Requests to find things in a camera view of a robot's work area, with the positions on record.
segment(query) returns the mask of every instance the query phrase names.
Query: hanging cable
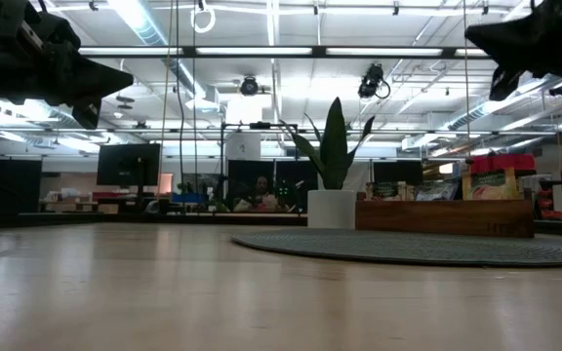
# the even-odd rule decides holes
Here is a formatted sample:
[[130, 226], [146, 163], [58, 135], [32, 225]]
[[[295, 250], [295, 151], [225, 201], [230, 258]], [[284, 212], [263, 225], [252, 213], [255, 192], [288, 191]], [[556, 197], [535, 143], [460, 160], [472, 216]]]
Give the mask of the hanging cable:
[[[177, 32], [175, 33], [175, 47], [178, 48], [180, 46], [180, 10], [177, 9], [177, 14], [175, 15], [175, 25]], [[177, 50], [177, 57], [176, 60], [179, 62], [179, 50]], [[181, 102], [181, 91], [180, 91], [180, 81], [181, 81], [181, 70], [177, 70], [177, 101], [180, 104], [180, 114], [181, 114], [181, 127], [180, 127], [180, 180], [181, 184], [183, 184], [183, 126], [185, 124], [185, 114], [183, 113], [183, 103]], [[185, 197], [181, 196], [181, 213], [185, 215]]]
[[42, 10], [44, 13], [47, 12], [47, 6], [45, 6], [45, 1], [44, 0], [38, 0], [38, 4], [40, 4], [40, 10]]
[[[465, 0], [463, 0], [463, 31], [467, 29], [467, 4]], [[469, 122], [471, 118], [469, 117], [469, 71], [468, 71], [468, 57], [467, 57], [467, 40], [463, 40], [465, 45], [465, 114], [467, 117], [465, 120], [467, 121], [467, 142], [471, 142], [471, 134], [469, 129]], [[467, 149], [467, 157], [471, 159], [472, 151], [471, 147]]]
[[[175, 0], [171, 0], [171, 8], [173, 7], [173, 3]], [[171, 14], [169, 17], [169, 23], [173, 22], [173, 10], [171, 10]], [[166, 62], [168, 62], [171, 59], [171, 40], [173, 39], [173, 28], [171, 27], [169, 29], [168, 32], [168, 50], [166, 51]], [[124, 59], [121, 60], [121, 70], [123, 70], [123, 62], [125, 62]], [[160, 137], [160, 167], [159, 167], [159, 172], [158, 172], [158, 179], [157, 179], [157, 192], [155, 193], [156, 196], [156, 200], [159, 204], [160, 201], [160, 189], [162, 187], [162, 165], [163, 165], [163, 156], [164, 156], [164, 130], [166, 129], [166, 109], [168, 107], [168, 77], [169, 77], [169, 72], [171, 71], [170, 69], [170, 64], [166, 64], [166, 76], [164, 78], [164, 110], [162, 112], [162, 134]]]
[[[216, 13], [214, 12], [214, 9], [209, 8], [205, 0], [192, 1], [194, 2], [194, 5], [192, 6], [192, 11], [190, 11], [190, 25], [192, 25], [192, 28], [194, 28], [194, 31], [197, 33], [209, 32], [210, 30], [212, 30], [212, 28], [214, 28], [214, 25], [216, 24]], [[206, 26], [201, 28], [196, 23], [196, 17], [203, 13], [210, 14], [210, 21]]]
[[[205, 0], [198, 0], [199, 1], [199, 6], [201, 8], [203, 8], [205, 5]], [[196, 27], [194, 27], [194, 30], [192, 30], [192, 46], [196, 48], [196, 33], [199, 32], [198, 30], [196, 30]], [[196, 82], [196, 58], [192, 59], [192, 80]], [[194, 120], [192, 123], [192, 128], [194, 129], [194, 194], [197, 194], [197, 203], [199, 201], [199, 155], [198, 155], [198, 146], [196, 145], [196, 85], [193, 86], [192, 88], [192, 94], [194, 95], [193, 97], [193, 104], [192, 104], [192, 119]], [[201, 206], [199, 204], [199, 206], [196, 207], [196, 213], [197, 215], [201, 214]]]

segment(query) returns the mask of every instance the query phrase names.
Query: snake plant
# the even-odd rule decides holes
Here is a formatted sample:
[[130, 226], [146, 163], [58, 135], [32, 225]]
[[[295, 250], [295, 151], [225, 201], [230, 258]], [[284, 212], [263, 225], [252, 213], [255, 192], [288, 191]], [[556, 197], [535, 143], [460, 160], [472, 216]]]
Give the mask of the snake plant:
[[355, 157], [355, 152], [361, 145], [361, 142], [368, 136], [372, 130], [372, 123], [375, 117], [370, 118], [364, 126], [363, 133], [359, 138], [359, 142], [355, 148], [348, 152], [348, 142], [346, 140], [346, 125], [341, 112], [340, 98], [336, 98], [329, 109], [327, 116], [327, 125], [324, 129], [324, 135], [320, 135], [318, 129], [313, 124], [309, 116], [305, 115], [311, 123], [316, 138], [320, 141], [319, 152], [309, 143], [309, 141], [300, 136], [296, 131], [292, 130], [284, 121], [285, 129], [290, 133], [297, 149], [309, 157], [309, 161], [316, 171], [322, 177], [325, 189], [341, 189], [343, 181], [346, 179], [348, 169]]

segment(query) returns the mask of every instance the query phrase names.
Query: wooden planter box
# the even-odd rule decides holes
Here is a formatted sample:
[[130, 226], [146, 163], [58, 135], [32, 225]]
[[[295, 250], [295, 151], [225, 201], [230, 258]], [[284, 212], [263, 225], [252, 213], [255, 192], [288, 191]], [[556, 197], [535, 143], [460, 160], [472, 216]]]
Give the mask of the wooden planter box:
[[357, 230], [533, 238], [527, 200], [358, 201]]

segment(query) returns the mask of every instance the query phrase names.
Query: person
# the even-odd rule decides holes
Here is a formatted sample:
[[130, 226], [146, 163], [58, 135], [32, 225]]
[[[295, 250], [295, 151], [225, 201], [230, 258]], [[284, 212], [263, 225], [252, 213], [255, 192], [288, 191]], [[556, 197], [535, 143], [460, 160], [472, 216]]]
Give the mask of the person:
[[255, 183], [255, 191], [236, 199], [234, 212], [274, 212], [278, 210], [278, 202], [268, 190], [268, 179], [261, 175]]
[[258, 177], [258, 181], [255, 183], [255, 204], [257, 205], [261, 200], [268, 196], [268, 179], [265, 176]]

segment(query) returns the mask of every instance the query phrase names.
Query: white planter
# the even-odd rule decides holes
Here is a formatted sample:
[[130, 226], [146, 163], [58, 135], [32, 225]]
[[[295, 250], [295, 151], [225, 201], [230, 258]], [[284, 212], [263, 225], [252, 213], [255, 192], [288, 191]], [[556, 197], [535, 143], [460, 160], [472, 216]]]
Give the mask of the white planter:
[[311, 190], [307, 195], [309, 228], [355, 228], [356, 195], [352, 190]]

